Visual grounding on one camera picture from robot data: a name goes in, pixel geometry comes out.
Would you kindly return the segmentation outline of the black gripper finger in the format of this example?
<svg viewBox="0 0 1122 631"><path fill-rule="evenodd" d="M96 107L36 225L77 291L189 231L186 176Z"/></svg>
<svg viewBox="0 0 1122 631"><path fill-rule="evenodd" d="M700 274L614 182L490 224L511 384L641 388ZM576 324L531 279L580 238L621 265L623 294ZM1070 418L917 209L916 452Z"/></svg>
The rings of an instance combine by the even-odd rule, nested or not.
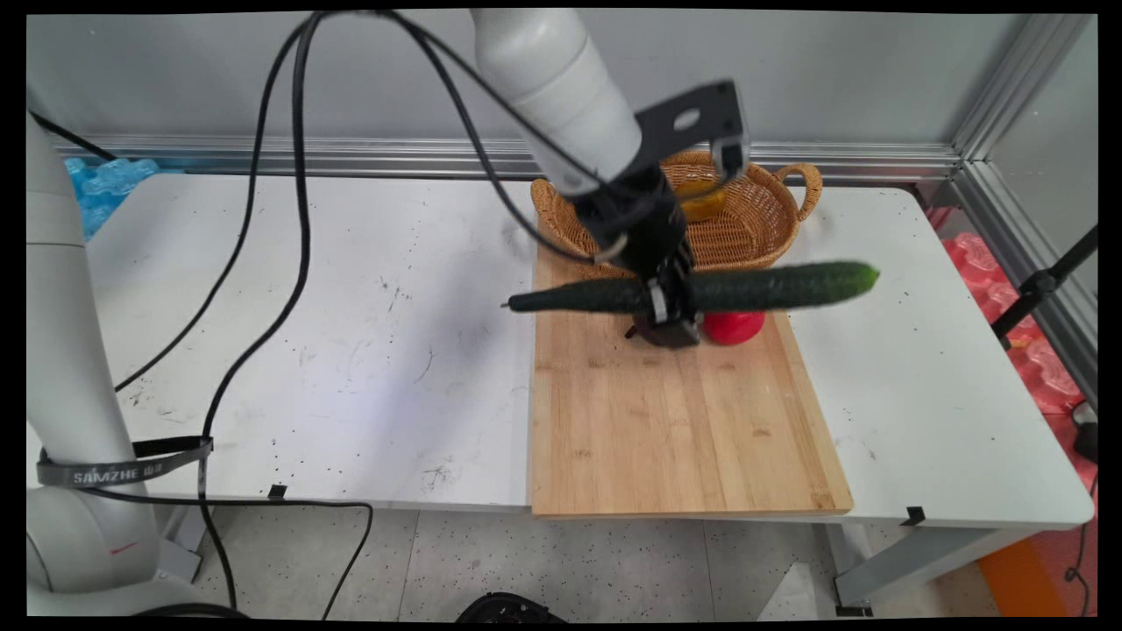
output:
<svg viewBox="0 0 1122 631"><path fill-rule="evenodd" d="M677 249L666 264L666 291L671 316L666 324L666 346L684 349L700 344L698 310L691 292L696 260L691 249Z"/></svg>
<svg viewBox="0 0 1122 631"><path fill-rule="evenodd" d="M670 323L674 317L674 304L671 299L672 287L669 287L665 280L662 280L660 276L652 276L646 280L646 287L649 289L650 301L650 327L654 329Z"/></svg>

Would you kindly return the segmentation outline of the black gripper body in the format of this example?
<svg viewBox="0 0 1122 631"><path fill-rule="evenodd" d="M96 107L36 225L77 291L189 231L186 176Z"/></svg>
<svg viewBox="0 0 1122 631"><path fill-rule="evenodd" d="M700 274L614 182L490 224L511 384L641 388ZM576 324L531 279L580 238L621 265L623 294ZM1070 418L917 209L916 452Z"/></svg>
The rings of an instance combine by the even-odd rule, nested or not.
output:
<svg viewBox="0 0 1122 631"><path fill-rule="evenodd" d="M597 246L609 249L620 237L626 238L609 263L641 280L668 269L692 272L696 259L688 243L686 213L665 172L653 165L617 184L574 200L576 217Z"/></svg>

